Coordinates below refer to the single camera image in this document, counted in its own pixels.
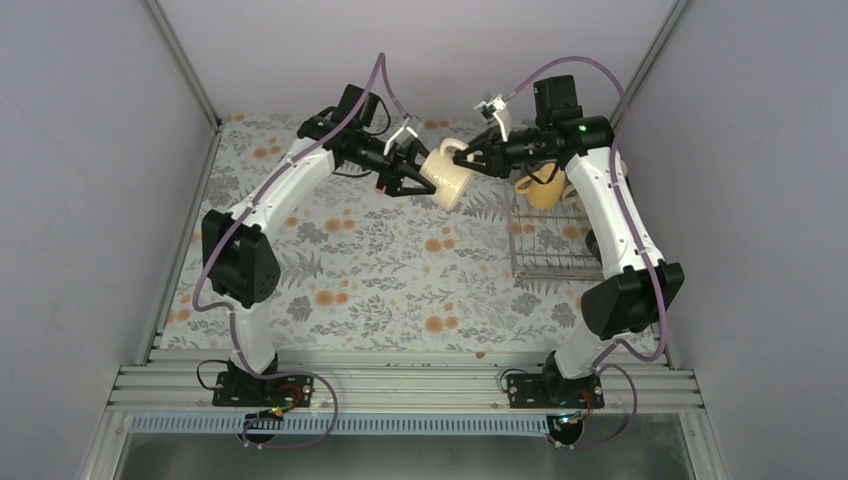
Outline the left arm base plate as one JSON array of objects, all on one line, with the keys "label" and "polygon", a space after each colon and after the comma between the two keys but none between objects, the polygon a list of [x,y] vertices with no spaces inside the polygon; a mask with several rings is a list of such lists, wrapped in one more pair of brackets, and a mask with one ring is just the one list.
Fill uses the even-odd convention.
[{"label": "left arm base plate", "polygon": [[238,372],[221,372],[211,402],[215,407],[309,407],[313,390],[314,378],[306,375],[259,380]]}]

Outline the cream ribbed mug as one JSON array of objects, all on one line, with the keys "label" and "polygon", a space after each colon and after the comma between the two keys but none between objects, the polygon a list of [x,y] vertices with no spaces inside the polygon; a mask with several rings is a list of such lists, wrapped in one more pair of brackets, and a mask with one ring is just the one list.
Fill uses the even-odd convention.
[{"label": "cream ribbed mug", "polygon": [[457,206],[472,179],[472,171],[455,165],[452,159],[453,153],[467,147],[459,139],[445,138],[437,148],[430,151],[421,165],[423,177],[436,187],[432,200],[445,211],[451,211]]}]

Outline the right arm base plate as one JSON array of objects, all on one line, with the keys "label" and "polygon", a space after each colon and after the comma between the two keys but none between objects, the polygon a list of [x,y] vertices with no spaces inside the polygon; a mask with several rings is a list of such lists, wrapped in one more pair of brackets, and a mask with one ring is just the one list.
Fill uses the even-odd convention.
[{"label": "right arm base plate", "polygon": [[554,375],[510,373],[506,391],[512,409],[600,409],[605,399],[600,378],[561,379]]}]

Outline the yellow mug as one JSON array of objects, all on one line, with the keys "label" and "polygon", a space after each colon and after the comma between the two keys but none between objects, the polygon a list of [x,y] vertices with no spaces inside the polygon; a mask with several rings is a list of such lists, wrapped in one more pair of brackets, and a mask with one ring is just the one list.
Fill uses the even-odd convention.
[{"label": "yellow mug", "polygon": [[555,163],[547,163],[519,180],[514,191],[518,195],[524,195],[532,208],[548,210],[559,203],[565,186],[564,171]]}]

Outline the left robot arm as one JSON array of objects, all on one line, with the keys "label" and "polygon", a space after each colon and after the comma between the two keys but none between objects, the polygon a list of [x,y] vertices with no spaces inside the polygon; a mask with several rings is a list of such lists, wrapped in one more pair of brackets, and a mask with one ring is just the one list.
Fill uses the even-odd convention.
[{"label": "left robot arm", "polygon": [[208,307],[228,313],[230,364],[244,372],[238,390],[252,404],[266,404],[278,391],[268,303],[281,280],[273,245],[283,221],[345,163],[376,174],[378,189],[391,197],[436,191],[416,162],[427,153],[416,117],[402,113],[399,127],[386,139],[370,131],[382,103],[380,96],[347,85],[337,105],[299,126],[262,184],[227,211],[210,210],[202,219],[203,270],[196,286],[209,283],[219,299]]}]

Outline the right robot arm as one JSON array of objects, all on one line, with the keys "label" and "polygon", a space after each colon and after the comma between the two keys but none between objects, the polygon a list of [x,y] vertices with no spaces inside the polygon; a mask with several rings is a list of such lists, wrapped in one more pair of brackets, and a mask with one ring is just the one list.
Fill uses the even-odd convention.
[{"label": "right robot arm", "polygon": [[678,263],[653,242],[632,198],[618,136],[604,116],[586,116],[570,75],[533,85],[533,126],[515,130],[501,96],[476,105],[489,128],[453,156],[457,166],[490,177],[550,162],[576,189],[591,226],[603,280],[582,297],[572,337],[531,376],[537,405],[565,407],[600,386],[601,363],[629,333],[652,325],[667,332],[667,309],[683,285]]}]

